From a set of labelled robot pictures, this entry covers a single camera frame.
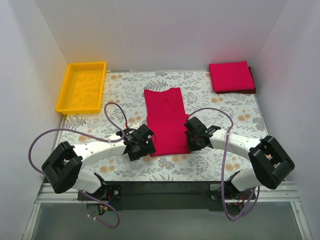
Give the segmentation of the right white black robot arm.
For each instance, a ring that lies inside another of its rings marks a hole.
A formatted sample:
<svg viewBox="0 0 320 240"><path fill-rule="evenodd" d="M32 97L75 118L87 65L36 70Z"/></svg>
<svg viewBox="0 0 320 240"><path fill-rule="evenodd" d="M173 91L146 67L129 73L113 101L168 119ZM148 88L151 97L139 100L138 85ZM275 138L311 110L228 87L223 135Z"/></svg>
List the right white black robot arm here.
<svg viewBox="0 0 320 240"><path fill-rule="evenodd" d="M206 127L197 117L188 120L187 147L190 152L204 148L226 150L250 161L252 167L231 175L216 191L237 199L247 190L264 186L275 190L295 169L295 164L276 138L249 138L229 133L219 126Z"/></svg>

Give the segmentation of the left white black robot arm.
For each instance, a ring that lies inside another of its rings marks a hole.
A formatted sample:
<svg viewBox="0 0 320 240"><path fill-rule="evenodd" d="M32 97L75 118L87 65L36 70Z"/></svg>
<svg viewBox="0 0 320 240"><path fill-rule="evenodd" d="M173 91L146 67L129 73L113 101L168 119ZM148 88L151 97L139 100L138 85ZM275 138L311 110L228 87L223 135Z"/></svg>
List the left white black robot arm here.
<svg viewBox="0 0 320 240"><path fill-rule="evenodd" d="M41 166L56 194L70 189L85 191L95 200L106 196L106 181L98 174L89 174L84 167L102 159L127 154L130 161L154 154L155 133L146 124L136 124L101 140L71 145L60 143Z"/></svg>

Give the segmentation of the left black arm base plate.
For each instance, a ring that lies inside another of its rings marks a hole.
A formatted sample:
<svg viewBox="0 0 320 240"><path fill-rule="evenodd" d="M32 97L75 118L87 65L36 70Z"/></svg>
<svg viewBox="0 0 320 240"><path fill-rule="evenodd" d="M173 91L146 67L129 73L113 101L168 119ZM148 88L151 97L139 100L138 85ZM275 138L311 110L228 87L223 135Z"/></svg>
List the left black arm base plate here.
<svg viewBox="0 0 320 240"><path fill-rule="evenodd" d="M94 187L78 187L77 200L90 201L92 198L101 201L119 201L122 195L122 186L118 184L103 184Z"/></svg>

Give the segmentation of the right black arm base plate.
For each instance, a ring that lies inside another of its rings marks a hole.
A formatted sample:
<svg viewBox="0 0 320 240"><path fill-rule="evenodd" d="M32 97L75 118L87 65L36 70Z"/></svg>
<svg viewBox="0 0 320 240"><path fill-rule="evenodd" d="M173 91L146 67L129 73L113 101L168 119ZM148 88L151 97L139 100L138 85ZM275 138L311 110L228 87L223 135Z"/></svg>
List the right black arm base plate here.
<svg viewBox="0 0 320 240"><path fill-rule="evenodd" d="M224 186L224 198L226 200L248 200L252 191L247 189L245 191L238 191L234 187ZM206 194L212 200L221 200L222 199L222 188L219 184L210 184L209 190L206 191Z"/></svg>

